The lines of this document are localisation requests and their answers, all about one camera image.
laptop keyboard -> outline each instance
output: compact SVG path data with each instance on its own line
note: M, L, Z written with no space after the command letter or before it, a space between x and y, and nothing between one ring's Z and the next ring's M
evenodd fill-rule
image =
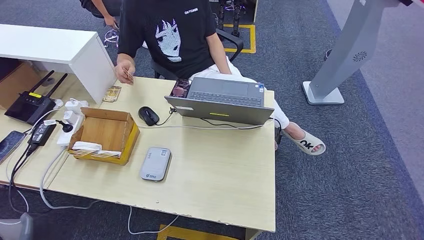
M226 103L226 104L236 104L252 107L262 107L261 99L254 97L244 97L244 96L232 96L224 94L216 94L210 92L201 92L201 91L191 91L190 99Z

black mouse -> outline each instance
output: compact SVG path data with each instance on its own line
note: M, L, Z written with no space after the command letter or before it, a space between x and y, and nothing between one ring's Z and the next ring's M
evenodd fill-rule
M150 107L143 106L138 110L138 116L144 120L148 126L155 125L159 122L159 116Z

phone on desk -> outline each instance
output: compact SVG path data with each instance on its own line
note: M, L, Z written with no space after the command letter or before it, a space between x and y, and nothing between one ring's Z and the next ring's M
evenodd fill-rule
M179 78L175 82L175 85L173 86L169 96L177 97L177 98L186 98L187 95L189 94L191 84L192 84L191 80Z
M0 141L0 164L19 146L24 137L22 132L11 131Z

hand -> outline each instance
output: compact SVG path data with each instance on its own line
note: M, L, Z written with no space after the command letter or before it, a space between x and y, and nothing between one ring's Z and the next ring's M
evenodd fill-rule
M106 25L111 26L113 29L116 30L116 28L117 28L116 22L117 21L116 21L116 19L113 16L111 16L111 15L105 16L104 17L104 22L106 23Z
M123 84L133 85L133 75L135 72L136 67L127 59L120 60L115 67L115 74Z

laptop touchpad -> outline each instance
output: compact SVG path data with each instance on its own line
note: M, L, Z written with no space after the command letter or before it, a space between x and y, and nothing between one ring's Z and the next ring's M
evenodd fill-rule
M247 96L249 85L241 82L223 82L222 92L228 95Z

